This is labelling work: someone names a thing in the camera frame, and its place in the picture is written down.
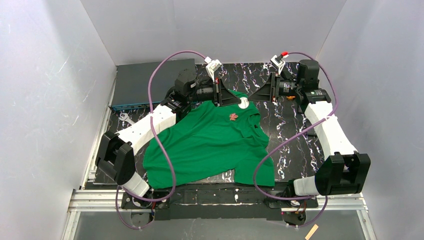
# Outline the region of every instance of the table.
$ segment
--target table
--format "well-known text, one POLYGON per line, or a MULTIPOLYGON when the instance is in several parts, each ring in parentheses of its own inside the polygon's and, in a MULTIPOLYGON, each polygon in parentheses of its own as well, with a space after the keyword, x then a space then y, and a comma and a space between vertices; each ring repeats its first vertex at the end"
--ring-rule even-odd
MULTIPOLYGON (((297 63, 286 63, 287 69, 293 75, 297 73, 297 63)), ((207 76, 205 65, 196 65, 199 76, 207 76)), ((270 72, 276 69, 271 63, 234 63, 223 64, 215 72, 216 76, 222 77, 224 85, 238 92, 248 95, 255 92, 267 80, 270 72)), ((147 94, 147 89, 140 89, 140 94, 147 94)), ((255 102, 261 115, 260 126, 269 136, 268 152, 281 144, 286 139, 300 132, 306 127, 308 120, 303 114, 297 112, 297 104, 294 100, 281 98, 277 103, 255 102)), ((127 122, 120 121, 121 112, 128 113, 134 121, 142 119, 149 113, 148 108, 112 111, 110 114, 108 129, 120 131, 129 127, 127 122)), ((141 176, 146 179, 146 171, 143 168, 143 156, 148 144, 145 145, 135 156, 135 165, 141 176)), ((287 182, 290 179, 313 176, 324 162, 324 154, 317 137, 304 135, 290 142, 271 156, 274 163, 275 182, 287 182)), ((194 183, 233 183, 234 170, 211 176, 194 183)), ((115 184, 112 179, 97 169, 95 185, 115 184)))

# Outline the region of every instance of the maple leaf emblem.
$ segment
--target maple leaf emblem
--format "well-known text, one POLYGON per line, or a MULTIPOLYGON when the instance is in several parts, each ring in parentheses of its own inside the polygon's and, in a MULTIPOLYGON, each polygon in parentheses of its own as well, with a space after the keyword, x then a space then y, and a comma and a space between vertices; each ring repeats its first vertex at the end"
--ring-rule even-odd
POLYGON ((231 113, 230 115, 229 115, 229 120, 230 121, 235 121, 236 120, 236 118, 238 118, 239 116, 237 116, 237 114, 235 114, 235 113, 231 113))

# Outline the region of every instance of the cable connector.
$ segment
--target cable connector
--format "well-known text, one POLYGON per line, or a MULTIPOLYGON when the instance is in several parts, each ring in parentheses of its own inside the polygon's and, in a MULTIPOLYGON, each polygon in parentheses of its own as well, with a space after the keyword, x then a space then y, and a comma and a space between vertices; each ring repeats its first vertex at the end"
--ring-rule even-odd
POLYGON ((214 73, 223 64, 218 59, 212 60, 208 56, 204 59, 204 62, 207 63, 207 65, 206 65, 207 74, 212 79, 212 81, 215 83, 215 74, 214 73))
POLYGON ((281 75, 281 72, 283 71, 283 68, 286 65, 286 61, 284 61, 283 59, 287 58, 288 56, 289 56, 289 53, 286 51, 283 51, 279 56, 274 55, 271 58, 271 63, 273 63, 276 68, 278 68, 279 75, 281 75))

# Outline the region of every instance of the gray floor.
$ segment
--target gray floor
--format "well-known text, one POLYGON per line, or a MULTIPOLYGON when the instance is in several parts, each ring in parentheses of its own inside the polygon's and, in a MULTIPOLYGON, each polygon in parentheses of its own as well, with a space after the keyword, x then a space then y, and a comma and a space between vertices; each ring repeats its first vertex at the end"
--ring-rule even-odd
MULTIPOLYGON (((318 211, 308 211, 308 220, 318 211)), ((130 213, 123 213, 130 222, 130 213)), ((146 223, 147 214, 133 216, 135 225, 146 223)), ((82 212, 75 234, 76 240, 149 239, 149 240, 304 240, 312 225, 296 230, 281 226, 283 221, 265 219, 179 219, 155 221, 146 229, 126 228, 116 212, 82 212)), ((315 222, 319 228, 311 240, 364 240, 355 210, 328 210, 315 222)))

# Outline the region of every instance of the green t-shirt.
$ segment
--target green t-shirt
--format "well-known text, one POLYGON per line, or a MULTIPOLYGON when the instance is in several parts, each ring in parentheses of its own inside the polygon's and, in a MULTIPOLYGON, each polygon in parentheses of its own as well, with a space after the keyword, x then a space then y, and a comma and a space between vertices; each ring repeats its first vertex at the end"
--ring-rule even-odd
MULTIPOLYGON (((237 97, 247 97, 233 92, 237 97)), ((158 137, 168 152, 175 169, 176 184, 186 184, 234 169, 234 180, 253 184, 253 172, 268 154, 269 138, 262 131, 261 115, 250 102, 246 109, 237 104, 215 107, 211 101, 191 110, 176 125, 162 131, 158 137), (235 120, 230 115, 236 114, 235 120)), ((172 186, 171 170, 155 139, 144 154, 143 167, 148 183, 154 189, 172 186)), ((256 182, 274 186, 274 166, 271 158, 259 169, 256 182)))

